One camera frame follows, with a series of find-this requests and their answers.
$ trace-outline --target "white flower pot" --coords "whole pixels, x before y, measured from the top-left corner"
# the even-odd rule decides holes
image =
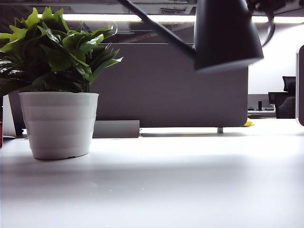
[[[56,160],[89,152],[98,94],[23,92],[19,95],[34,158]]]

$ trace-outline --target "white wall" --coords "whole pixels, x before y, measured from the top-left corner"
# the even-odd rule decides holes
[[[296,51],[304,45],[304,25],[277,25],[271,41],[263,48],[264,59],[249,66],[248,93],[281,92],[282,76],[295,76]]]

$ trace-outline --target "desk lamp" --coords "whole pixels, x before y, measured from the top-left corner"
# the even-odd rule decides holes
[[[163,25],[152,21],[129,0],[117,1],[190,58],[198,72],[244,68],[264,57],[245,0],[198,0],[193,47],[186,45]]]

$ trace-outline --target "gray divider panel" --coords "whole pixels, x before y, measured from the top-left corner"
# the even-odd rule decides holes
[[[304,126],[304,45],[296,53],[295,118]]]
[[[112,44],[120,64],[91,87],[96,120],[140,120],[140,127],[232,127],[247,120],[248,69],[199,74],[169,44]]]

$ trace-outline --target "fluorescent light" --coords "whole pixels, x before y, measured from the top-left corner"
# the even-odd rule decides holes
[[[195,22],[195,16],[192,15],[149,15],[150,19],[157,22]],[[139,22],[141,19],[133,14],[64,14],[65,20],[71,21],[126,21]],[[267,23],[268,18],[263,16],[253,16],[254,23]],[[304,17],[275,17],[275,23],[281,24],[301,24],[304,23]]]
[[[195,22],[195,16],[191,15],[149,15],[148,17],[157,22]],[[70,21],[141,21],[138,16],[133,14],[64,14],[63,19]]]
[[[253,16],[252,21],[254,23],[266,23],[267,17]],[[278,24],[301,24],[304,23],[304,17],[275,17],[275,23]]]

